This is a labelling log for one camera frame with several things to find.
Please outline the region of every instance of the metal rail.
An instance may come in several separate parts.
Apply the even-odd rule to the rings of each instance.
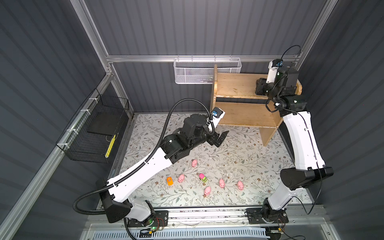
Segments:
[[[147,62],[147,63],[167,63],[177,61],[184,62],[205,62],[205,61],[231,61],[236,58],[240,58],[241,62],[254,62],[263,63],[269,62],[276,58],[280,58],[281,55],[206,55],[206,56],[195,56],[195,55],[173,55],[173,56],[155,56],[155,55],[107,55],[106,59],[109,63],[124,63],[124,62]],[[287,55],[284,57],[285,61],[294,61],[297,55]]]

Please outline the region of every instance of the pink toy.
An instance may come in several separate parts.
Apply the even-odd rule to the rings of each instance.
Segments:
[[[197,159],[194,159],[193,161],[192,161],[192,167],[196,167],[197,166]]]
[[[225,186],[225,182],[223,179],[220,179],[219,182],[218,182],[218,185],[221,187],[221,188],[224,188]]]
[[[179,176],[178,182],[183,182],[183,181],[184,181],[184,178],[185,178],[184,174],[181,174],[181,175]]]
[[[211,193],[211,187],[208,186],[208,187],[204,190],[204,195],[205,195],[205,196],[208,196],[210,193]]]
[[[244,188],[244,184],[243,184],[243,182],[238,181],[238,182],[237,182],[237,187],[239,188],[239,190],[243,190],[243,188]]]

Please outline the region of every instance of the wires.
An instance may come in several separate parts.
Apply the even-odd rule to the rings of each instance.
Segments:
[[[283,233],[288,237],[288,238],[283,239],[283,240],[288,240],[288,239],[299,240],[299,239],[297,239],[297,238],[295,238],[295,237],[303,237],[304,239],[301,239],[301,240],[305,240],[305,237],[304,237],[303,235],[297,235],[297,236],[290,237],[288,234],[286,234],[286,233],[285,233],[285,229],[284,229],[284,227],[285,227],[285,223],[284,223],[283,227],[281,227],[280,224],[279,224],[279,220],[280,220],[280,218],[279,218],[279,217],[276,217],[277,225],[279,225],[279,228],[280,228],[280,229],[283,231]]]
[[[124,226],[125,226],[125,230],[127,231],[129,237],[130,237],[132,240],[137,240],[137,239],[132,235],[132,233],[129,231],[129,228],[128,228],[128,222],[127,222],[127,218],[126,218],[126,217],[124,218]]]
[[[96,189],[94,191],[91,191],[91,192],[88,192],[80,197],[78,197],[74,202],[73,202],[73,205],[72,205],[72,208],[73,210],[75,210],[75,212],[77,213],[80,213],[80,214],[84,214],[84,215],[102,215],[102,214],[105,214],[105,211],[101,210],[101,211],[87,211],[87,210],[83,210],[83,209],[80,209],[77,207],[77,204],[84,198],[86,197],[89,197],[91,195],[94,195],[94,194],[97,194],[97,193],[100,193],[100,192],[105,192],[107,191],[108,189],[114,187],[114,186],[117,186],[118,184],[122,183],[123,181],[127,180],[129,177],[131,177],[133,174],[137,173],[137,171],[139,171],[142,167],[145,166],[146,163],[149,162],[149,160],[153,157],[153,155],[155,154],[155,152],[159,149],[163,139],[164,139],[164,135],[167,131],[167,126],[168,126],[168,123],[169,123],[169,120],[170,120],[170,116],[173,112],[173,110],[175,109],[175,107],[184,102],[184,101],[195,101],[199,104],[201,104],[205,111],[207,112],[208,114],[208,118],[210,120],[210,123],[211,123],[211,126],[212,126],[212,132],[208,133],[208,135],[213,135],[215,133],[215,125],[212,121],[213,119],[213,116],[211,115],[211,113],[209,112],[208,108],[202,104],[199,100],[196,100],[194,98],[185,98],[185,99],[182,99],[182,100],[179,100],[177,103],[175,103],[171,109],[169,110],[168,112],[168,116],[167,116],[167,119],[166,119],[166,122],[164,124],[164,127],[163,127],[163,130],[161,132],[161,135],[160,135],[160,138],[159,138],[159,141],[157,142],[155,148],[153,149],[153,151],[148,155],[147,159],[145,159],[144,162],[142,162],[139,166],[137,166],[133,171],[129,172],[127,175],[125,175],[124,177],[122,177],[121,179],[117,180],[116,182],[114,182],[113,184],[110,184],[108,186],[105,186],[105,187],[102,187],[100,189]]]
[[[293,48],[293,47],[299,47],[299,48],[300,48],[300,51],[299,51],[299,53],[298,53],[298,55],[300,55],[300,53],[301,53],[301,47],[300,47],[300,45],[293,45],[293,46],[290,46],[287,50],[285,50],[285,52],[283,53],[283,55],[281,56],[280,59],[283,59],[285,53],[286,53],[289,49],[291,49],[291,48]]]
[[[311,213],[311,211],[313,210],[313,207],[315,206],[316,201],[317,201],[317,199],[319,198],[319,195],[320,195],[320,192],[321,192],[321,187],[322,187],[322,185],[323,185],[323,178],[322,178],[322,176],[321,176],[321,172],[320,172],[319,165],[317,164],[317,162],[316,162],[316,165],[317,165],[317,169],[319,170],[319,174],[320,174],[320,188],[319,188],[319,192],[317,193],[317,197],[316,197],[316,199],[313,201],[313,204],[312,204],[312,207],[311,207],[310,211],[307,212],[307,210],[305,209],[304,204],[301,202],[301,200],[300,200],[298,197],[294,196],[295,198],[297,198],[297,199],[299,200],[299,202],[300,202],[301,205],[303,206],[304,211],[305,211],[305,213],[306,213],[307,215],[309,215],[309,214]]]

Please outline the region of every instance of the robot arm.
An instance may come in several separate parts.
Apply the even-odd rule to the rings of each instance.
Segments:
[[[268,77],[257,80],[255,92],[268,96],[268,101],[273,101],[276,110],[279,110],[288,128],[295,155],[295,167],[280,171],[280,185],[264,200],[263,219],[272,222],[282,215],[288,202],[304,188],[333,175],[332,168],[325,166],[317,148],[306,99],[295,95],[298,71],[282,64],[281,59],[270,62]]]
[[[225,112],[220,108],[213,109],[212,122],[215,128],[224,114]],[[179,132],[164,137],[160,147],[149,161],[146,161],[149,156],[148,154],[120,175],[108,179],[107,182],[101,181],[99,183],[100,187],[102,185],[113,185],[107,192],[100,193],[108,221],[113,223],[123,217],[129,217],[144,222],[147,225],[147,222],[153,218],[153,208],[147,201],[142,202],[131,198],[132,192],[156,173],[171,166],[179,159],[188,156],[193,148],[205,141],[210,145],[220,147],[228,134],[228,131],[226,131],[221,135],[217,132],[209,135],[210,132],[212,132],[212,126],[209,119],[207,120],[207,117],[201,114],[192,114],[184,119],[184,125]],[[144,166],[139,168],[129,178],[119,184],[115,184],[136,170],[141,164],[144,164]]]

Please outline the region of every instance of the ventilation grille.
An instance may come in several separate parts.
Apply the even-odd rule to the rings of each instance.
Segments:
[[[237,238],[253,237],[266,239],[264,228],[258,227],[226,227],[226,228],[191,228],[191,229],[164,229],[152,234],[151,237],[139,237],[139,230],[131,230],[137,239],[204,239],[204,238]],[[130,240],[125,230],[95,231],[93,240]]]

